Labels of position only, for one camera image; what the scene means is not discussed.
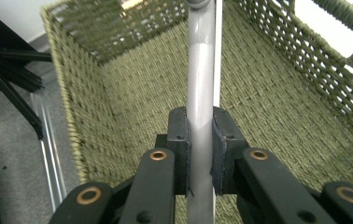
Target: gray metal tube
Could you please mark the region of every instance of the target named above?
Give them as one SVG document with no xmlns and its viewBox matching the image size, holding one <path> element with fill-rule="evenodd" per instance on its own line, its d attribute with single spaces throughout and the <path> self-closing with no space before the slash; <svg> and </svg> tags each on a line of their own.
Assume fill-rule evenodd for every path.
<svg viewBox="0 0 353 224">
<path fill-rule="evenodd" d="M 188 223 L 214 223 L 212 116 L 214 93 L 215 0 L 189 10 L 187 115 L 191 126 L 191 192 Z"/>
<path fill-rule="evenodd" d="M 211 0 L 187 0 L 189 7 L 194 9 L 200 9 L 206 7 Z"/>
</svg>

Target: floor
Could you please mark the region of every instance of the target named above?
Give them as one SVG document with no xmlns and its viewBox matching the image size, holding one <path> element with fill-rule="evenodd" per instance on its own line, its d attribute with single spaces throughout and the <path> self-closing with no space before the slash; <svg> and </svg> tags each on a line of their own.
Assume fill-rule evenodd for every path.
<svg viewBox="0 0 353 224">
<path fill-rule="evenodd" d="M 42 99 L 49 111 L 66 193 L 76 187 L 78 173 L 69 148 L 64 108 L 52 63 L 30 63 L 44 80 Z M 37 97 L 16 87 L 30 105 Z M 34 129 L 0 92 L 0 217 L 2 223 L 49 223 L 53 212 L 42 143 Z"/>
</svg>

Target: white wall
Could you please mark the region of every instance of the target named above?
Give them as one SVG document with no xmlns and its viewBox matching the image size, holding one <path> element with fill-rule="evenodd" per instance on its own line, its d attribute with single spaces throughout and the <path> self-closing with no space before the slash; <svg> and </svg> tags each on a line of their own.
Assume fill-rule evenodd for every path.
<svg viewBox="0 0 353 224">
<path fill-rule="evenodd" d="M 56 0 L 0 0 L 0 20 L 30 43 L 45 33 L 40 8 Z"/>
</svg>

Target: woven basket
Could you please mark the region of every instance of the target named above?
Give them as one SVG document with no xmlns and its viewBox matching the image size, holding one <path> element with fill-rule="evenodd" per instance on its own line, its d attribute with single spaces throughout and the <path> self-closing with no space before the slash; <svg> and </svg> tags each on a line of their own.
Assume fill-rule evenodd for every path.
<svg viewBox="0 0 353 224">
<path fill-rule="evenodd" d="M 315 2 L 353 30 L 349 3 Z M 342 57 L 302 23 L 292 0 L 224 5 L 221 106 L 305 185 L 353 183 L 353 54 Z M 133 175 L 166 133 L 168 112 L 186 104 L 187 12 L 179 0 L 69 0 L 43 10 L 81 182 L 116 186 Z M 234 200 L 218 197 L 218 223 L 241 222 Z M 184 199 L 176 203 L 183 223 Z"/>
</svg>

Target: brass grommet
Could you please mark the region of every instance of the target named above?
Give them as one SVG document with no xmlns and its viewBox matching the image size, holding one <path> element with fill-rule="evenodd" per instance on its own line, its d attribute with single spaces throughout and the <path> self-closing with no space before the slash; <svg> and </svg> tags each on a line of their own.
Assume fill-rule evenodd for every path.
<svg viewBox="0 0 353 224">
<path fill-rule="evenodd" d="M 165 153 L 164 151 L 154 151 L 152 153 L 150 153 L 150 158 L 153 159 L 154 161 L 162 161 L 165 158 L 167 158 L 167 153 Z"/>
<path fill-rule="evenodd" d="M 269 155 L 267 155 L 266 152 L 258 150 L 258 149 L 251 151 L 249 153 L 249 155 L 252 158 L 254 158 L 256 160 L 259 160 L 259 161 L 265 161 L 265 160 L 267 160 L 269 158 Z"/>
<path fill-rule="evenodd" d="M 83 198 L 83 195 L 88 192 L 93 192 L 95 195 L 90 199 Z M 95 203 L 101 197 L 102 191 L 97 187 L 88 187 L 78 194 L 77 202 L 83 205 Z"/>
<path fill-rule="evenodd" d="M 349 187 L 338 187 L 336 188 L 336 193 L 341 197 L 342 199 L 348 201 L 349 203 L 353 203 L 353 197 L 351 194 L 353 194 L 353 189 Z"/>
</svg>

